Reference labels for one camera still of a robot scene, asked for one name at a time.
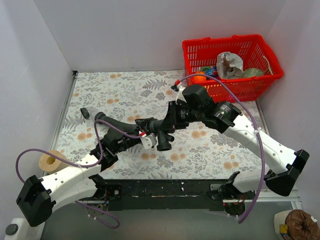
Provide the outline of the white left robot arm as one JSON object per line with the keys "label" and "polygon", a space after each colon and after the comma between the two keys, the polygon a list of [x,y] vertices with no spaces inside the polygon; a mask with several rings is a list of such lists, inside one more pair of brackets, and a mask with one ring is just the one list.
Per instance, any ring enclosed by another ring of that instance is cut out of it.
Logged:
{"label": "white left robot arm", "polygon": [[94,150],[76,163],[67,162],[64,169],[55,173],[41,178],[32,175],[22,180],[16,204],[31,227],[44,223],[55,210],[69,203],[89,197],[103,199],[108,191],[99,174],[118,160],[117,154],[137,144],[143,144],[146,149],[156,144],[153,117],[127,124],[100,112],[94,122],[109,127]]}

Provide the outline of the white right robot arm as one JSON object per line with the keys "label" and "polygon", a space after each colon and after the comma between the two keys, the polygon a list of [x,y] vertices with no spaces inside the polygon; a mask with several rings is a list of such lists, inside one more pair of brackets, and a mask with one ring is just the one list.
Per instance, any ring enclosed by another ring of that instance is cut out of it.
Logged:
{"label": "white right robot arm", "polygon": [[308,152],[295,151],[259,131],[249,115],[230,102],[214,102],[203,86],[182,87],[175,83],[171,88],[177,96],[169,103],[168,132],[202,122],[207,128],[239,142],[263,161],[263,168],[268,167],[257,173],[233,173],[225,184],[213,190],[216,198],[237,199],[246,192],[257,192],[262,185],[277,195],[290,195],[310,157]]}

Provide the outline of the grey tee pipe fitting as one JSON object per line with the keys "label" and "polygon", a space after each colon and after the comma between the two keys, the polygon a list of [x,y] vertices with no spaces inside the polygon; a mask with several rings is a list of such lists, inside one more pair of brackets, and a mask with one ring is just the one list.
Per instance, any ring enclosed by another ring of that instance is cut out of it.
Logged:
{"label": "grey tee pipe fitting", "polygon": [[173,142],[175,138],[170,134],[174,133],[175,129],[169,120],[152,119],[149,123],[148,131],[157,137],[157,151],[165,152],[172,149],[170,142]]}

